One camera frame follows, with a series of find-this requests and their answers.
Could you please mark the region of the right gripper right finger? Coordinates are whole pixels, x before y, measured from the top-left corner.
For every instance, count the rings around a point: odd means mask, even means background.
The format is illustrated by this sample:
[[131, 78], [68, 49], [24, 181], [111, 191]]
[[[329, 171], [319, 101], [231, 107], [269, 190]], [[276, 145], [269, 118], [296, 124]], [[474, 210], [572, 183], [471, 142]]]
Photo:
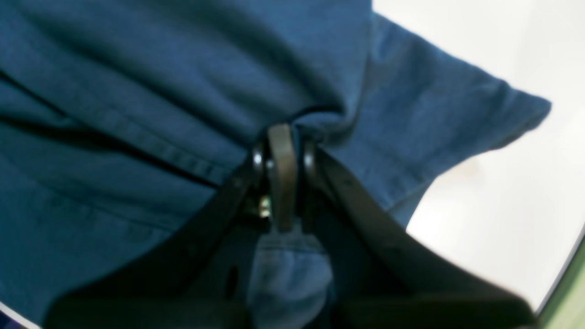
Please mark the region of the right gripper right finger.
[[535, 329], [520, 296], [416, 241], [315, 142], [303, 143], [303, 229], [328, 252], [332, 329]]

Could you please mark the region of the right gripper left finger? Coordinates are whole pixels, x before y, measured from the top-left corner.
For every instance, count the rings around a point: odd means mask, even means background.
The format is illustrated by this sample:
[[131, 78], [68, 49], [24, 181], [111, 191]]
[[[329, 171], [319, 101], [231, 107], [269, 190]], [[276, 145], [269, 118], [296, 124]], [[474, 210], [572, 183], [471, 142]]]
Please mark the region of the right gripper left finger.
[[277, 124], [205, 206], [121, 269], [58, 298], [46, 329], [252, 329], [238, 290], [263, 233], [294, 227], [298, 166]]

